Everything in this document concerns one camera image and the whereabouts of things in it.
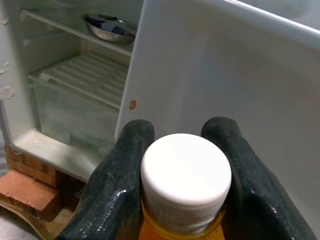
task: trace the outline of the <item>refrigerator shelf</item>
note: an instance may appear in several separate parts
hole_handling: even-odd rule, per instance
[[[128,67],[96,53],[87,53],[30,73],[31,80],[54,81],[120,109]]]
[[[22,16],[24,15],[39,20],[43,23],[49,24],[68,33],[77,35],[83,39],[89,40],[126,56],[131,57],[132,55],[133,43],[129,46],[117,45],[91,35],[82,20],[82,14],[77,11],[64,10],[63,12],[61,12],[59,10],[52,9],[22,9],[21,14]]]

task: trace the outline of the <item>plastic bottle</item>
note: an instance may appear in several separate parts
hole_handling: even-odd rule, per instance
[[[140,170],[145,223],[139,240],[222,236],[217,227],[231,168],[217,146],[196,135],[167,135],[149,146]]]

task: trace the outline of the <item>bottle neck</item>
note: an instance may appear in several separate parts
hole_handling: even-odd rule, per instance
[[[200,233],[185,233],[185,232],[174,232],[170,230],[168,227],[165,227],[159,224],[146,210],[143,202],[141,201],[142,210],[144,220],[153,228],[155,229],[161,236],[165,237],[169,240],[199,240],[207,235],[211,234],[221,223],[224,215],[225,215],[225,208],[224,206],[221,207],[220,211],[217,213],[214,220],[208,224],[208,226]]]

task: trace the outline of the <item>open refrigerator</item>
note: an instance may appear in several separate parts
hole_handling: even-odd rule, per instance
[[[235,0],[0,3],[6,144],[86,181],[131,120],[159,138],[230,117],[320,237],[319,30]],[[134,43],[88,13],[138,25]]]

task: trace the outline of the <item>white bottle cap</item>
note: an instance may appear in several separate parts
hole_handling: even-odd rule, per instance
[[[226,199],[231,169],[212,142],[179,133],[149,146],[141,180],[143,205],[156,222],[173,232],[200,234]]]

